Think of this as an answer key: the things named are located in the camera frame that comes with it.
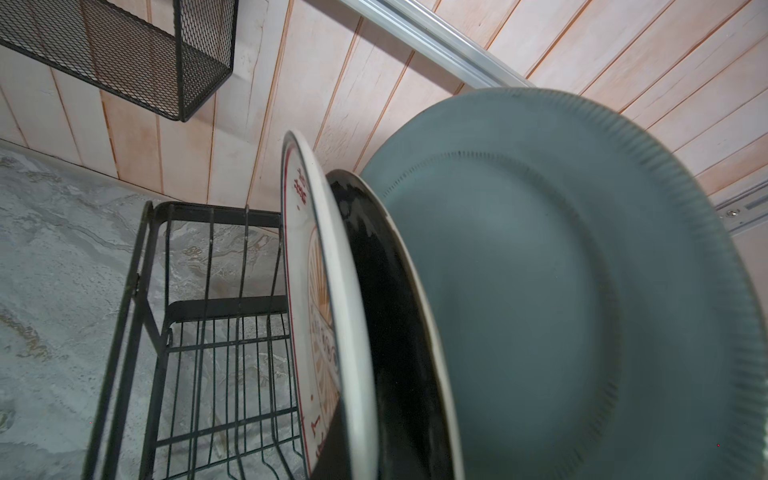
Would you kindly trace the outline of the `black wire dish rack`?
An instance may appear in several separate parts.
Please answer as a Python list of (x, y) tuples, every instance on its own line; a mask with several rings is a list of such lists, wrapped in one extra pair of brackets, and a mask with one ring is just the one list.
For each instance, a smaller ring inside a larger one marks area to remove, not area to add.
[(276, 212), (147, 203), (86, 479), (305, 479)]

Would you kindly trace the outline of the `white plate orange sunburst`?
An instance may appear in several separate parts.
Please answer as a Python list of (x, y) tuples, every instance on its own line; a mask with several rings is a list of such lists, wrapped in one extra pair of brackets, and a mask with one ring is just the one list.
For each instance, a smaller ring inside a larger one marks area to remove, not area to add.
[(310, 478), (343, 400), (351, 479), (379, 475), (372, 356), (350, 243), (311, 146), (287, 131), (281, 216), (302, 449)]

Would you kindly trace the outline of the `black round plate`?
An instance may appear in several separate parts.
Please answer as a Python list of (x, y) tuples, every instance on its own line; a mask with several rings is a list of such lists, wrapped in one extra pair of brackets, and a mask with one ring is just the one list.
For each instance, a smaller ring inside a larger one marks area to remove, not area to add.
[(462, 479), (460, 434), (436, 322), (391, 215), (358, 175), (327, 179), (360, 284), (370, 342), (382, 479)]

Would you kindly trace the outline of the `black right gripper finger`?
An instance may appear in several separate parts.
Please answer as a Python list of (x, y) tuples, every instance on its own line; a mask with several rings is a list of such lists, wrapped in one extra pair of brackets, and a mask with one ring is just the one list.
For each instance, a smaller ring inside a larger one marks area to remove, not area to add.
[(320, 450), (319, 459), (312, 469), (310, 479), (351, 479), (351, 463), (347, 444), (345, 405), (343, 400), (337, 404), (328, 429), (328, 435)]

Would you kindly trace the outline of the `large grey-green plate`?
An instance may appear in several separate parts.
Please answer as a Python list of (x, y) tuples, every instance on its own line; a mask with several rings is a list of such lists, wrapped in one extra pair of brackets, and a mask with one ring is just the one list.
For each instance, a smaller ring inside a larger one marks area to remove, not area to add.
[(363, 179), (440, 335), (470, 479), (763, 479), (767, 333), (688, 170), (563, 91), (439, 102)]

